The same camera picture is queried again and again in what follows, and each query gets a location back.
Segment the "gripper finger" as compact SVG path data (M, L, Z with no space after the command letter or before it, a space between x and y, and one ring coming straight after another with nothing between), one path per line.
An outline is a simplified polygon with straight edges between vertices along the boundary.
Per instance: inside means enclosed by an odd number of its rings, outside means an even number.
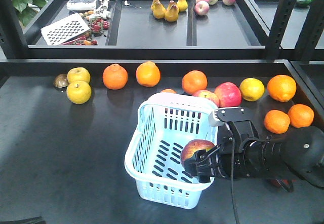
M195 161L198 163L217 163L219 146L214 146L210 150L198 150L194 153Z
M187 159L184 161L184 169L192 177L196 177L199 183L211 182L212 165L207 160Z

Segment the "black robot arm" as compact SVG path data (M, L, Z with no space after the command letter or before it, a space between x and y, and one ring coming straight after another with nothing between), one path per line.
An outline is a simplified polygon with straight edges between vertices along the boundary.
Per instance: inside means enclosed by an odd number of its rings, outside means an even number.
M260 140L251 121L227 122L231 137L219 145L190 141L180 155L185 171L200 183L218 178L303 179L323 188L323 131L293 130L284 139Z

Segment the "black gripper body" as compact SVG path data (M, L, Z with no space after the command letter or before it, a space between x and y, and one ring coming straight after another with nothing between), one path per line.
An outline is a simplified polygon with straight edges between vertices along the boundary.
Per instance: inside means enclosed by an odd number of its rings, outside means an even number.
M222 122L210 119L210 126L226 126L230 133L219 142L218 162L222 172L234 178L260 177L260 140L251 120Z

